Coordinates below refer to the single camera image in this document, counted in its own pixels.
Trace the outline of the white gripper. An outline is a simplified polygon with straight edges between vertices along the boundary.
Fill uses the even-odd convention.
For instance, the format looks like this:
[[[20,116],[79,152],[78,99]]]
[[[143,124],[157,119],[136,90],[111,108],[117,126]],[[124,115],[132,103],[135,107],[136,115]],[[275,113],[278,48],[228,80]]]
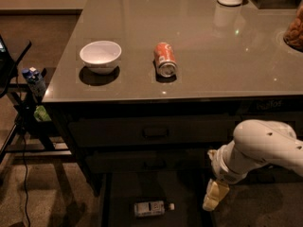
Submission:
[[[210,179],[203,202],[203,209],[214,211],[220,201],[225,198],[229,192],[229,184],[235,184],[243,180],[247,174],[233,171],[227,164],[223,156],[230,153],[233,148],[229,145],[223,145],[219,149],[210,149],[207,155],[211,161],[212,171],[216,180]]]

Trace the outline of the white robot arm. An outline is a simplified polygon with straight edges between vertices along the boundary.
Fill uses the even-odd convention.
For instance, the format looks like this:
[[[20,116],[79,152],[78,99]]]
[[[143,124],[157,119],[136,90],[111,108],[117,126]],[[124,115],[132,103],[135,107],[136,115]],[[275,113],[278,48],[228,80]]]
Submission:
[[[206,188],[203,209],[213,211],[229,192],[229,185],[267,165],[282,166],[303,176],[303,142],[291,126],[278,121],[244,120],[233,131],[233,140],[210,149],[215,178]]]

